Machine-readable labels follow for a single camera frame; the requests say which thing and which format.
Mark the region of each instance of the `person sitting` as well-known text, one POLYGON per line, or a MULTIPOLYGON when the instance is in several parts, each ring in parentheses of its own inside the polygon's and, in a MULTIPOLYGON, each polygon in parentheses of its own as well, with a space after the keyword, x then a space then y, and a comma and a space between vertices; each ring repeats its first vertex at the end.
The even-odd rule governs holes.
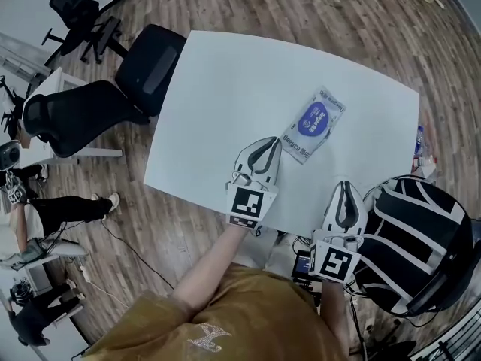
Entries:
POLYGON ((11 212, 0 217, 0 259, 23 253, 28 241, 58 232, 63 223, 102 220, 119 203, 120 196, 114 193, 108 198, 63 196, 12 205, 11 212))
MULTIPOLYGON (((25 168, 11 168, 10 170, 16 177, 18 177, 27 191, 27 198, 37 198, 37 193, 29 186, 29 179, 34 178, 37 181, 45 182, 48 179, 48 166, 47 165, 30 165, 25 168)), ((7 183, 6 171, 0 171, 0 187, 3 187, 7 183)))
POLYGON ((85 299, 82 293, 77 294, 73 299, 62 302, 60 305, 49 305, 62 294, 77 288, 72 280, 66 280, 64 284, 55 286, 53 289, 32 298, 16 314, 12 308, 12 298, 8 298, 7 311, 10 323, 18 333, 18 340, 21 344, 28 346, 46 346, 50 343, 48 338, 42 334, 43 330, 53 321, 74 309, 81 299, 85 299))
POLYGON ((231 264, 247 234, 227 227, 168 298, 141 296, 83 359, 347 360, 343 285, 322 282, 319 316, 288 278, 231 264))

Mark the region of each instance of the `blue label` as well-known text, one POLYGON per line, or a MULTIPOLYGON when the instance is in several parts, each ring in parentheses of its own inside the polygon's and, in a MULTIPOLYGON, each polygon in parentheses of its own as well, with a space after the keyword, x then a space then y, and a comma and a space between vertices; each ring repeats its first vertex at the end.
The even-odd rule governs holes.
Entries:
POLYGON ((314 102, 301 117, 298 131, 306 136, 321 135, 329 123, 328 111, 321 102, 314 102))

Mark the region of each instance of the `forearm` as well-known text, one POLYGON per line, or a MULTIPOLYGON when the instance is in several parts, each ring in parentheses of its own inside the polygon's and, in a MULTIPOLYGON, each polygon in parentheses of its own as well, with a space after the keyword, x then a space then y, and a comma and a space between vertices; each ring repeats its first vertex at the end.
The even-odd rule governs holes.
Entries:
POLYGON ((247 231, 241 227, 229 226, 177 285, 171 298, 181 305, 189 316, 196 314, 209 303, 247 231))
POLYGON ((6 306, 7 310, 8 311, 14 311, 14 309, 12 308, 12 298, 11 297, 8 297, 7 298, 7 306, 6 306))
POLYGON ((25 219, 25 206, 18 205, 17 208, 17 228, 15 229, 17 236, 18 248, 23 253, 27 248, 27 222, 25 219))
POLYGON ((349 356, 349 327, 347 326, 346 300, 342 284, 322 282, 321 318, 339 341, 346 358, 349 356))

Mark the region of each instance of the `white table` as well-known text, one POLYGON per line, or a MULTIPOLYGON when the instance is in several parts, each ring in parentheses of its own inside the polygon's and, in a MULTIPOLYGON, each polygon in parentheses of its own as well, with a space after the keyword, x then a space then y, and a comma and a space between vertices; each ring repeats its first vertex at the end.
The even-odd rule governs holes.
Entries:
POLYGON ((335 185, 361 194, 410 172, 419 94, 346 59, 267 38, 192 31, 172 77, 144 183, 225 212, 225 182, 248 144, 281 133, 326 86, 347 109, 304 165, 283 152, 264 226, 311 236, 335 185))
MULTIPOLYGON (((62 72, 62 68, 56 69, 38 88, 25 100, 25 103, 35 95, 50 95, 73 89, 79 86, 84 86, 85 81, 77 79, 62 72)), ((104 148, 90 148, 85 147, 78 151, 74 156, 122 156, 121 150, 110 150, 104 148)), ((44 143, 38 138, 32 138, 28 148, 20 150, 19 168, 24 168, 29 165, 36 164, 53 164, 60 162, 71 162, 67 159, 58 159, 48 143, 44 143)))

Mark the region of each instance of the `packaged item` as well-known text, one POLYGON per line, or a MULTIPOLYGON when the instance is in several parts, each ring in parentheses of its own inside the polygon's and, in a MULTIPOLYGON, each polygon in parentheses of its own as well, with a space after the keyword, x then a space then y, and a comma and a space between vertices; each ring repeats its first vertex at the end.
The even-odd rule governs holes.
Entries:
POLYGON ((324 143, 346 106, 321 88, 282 134, 283 149, 302 165, 324 143))

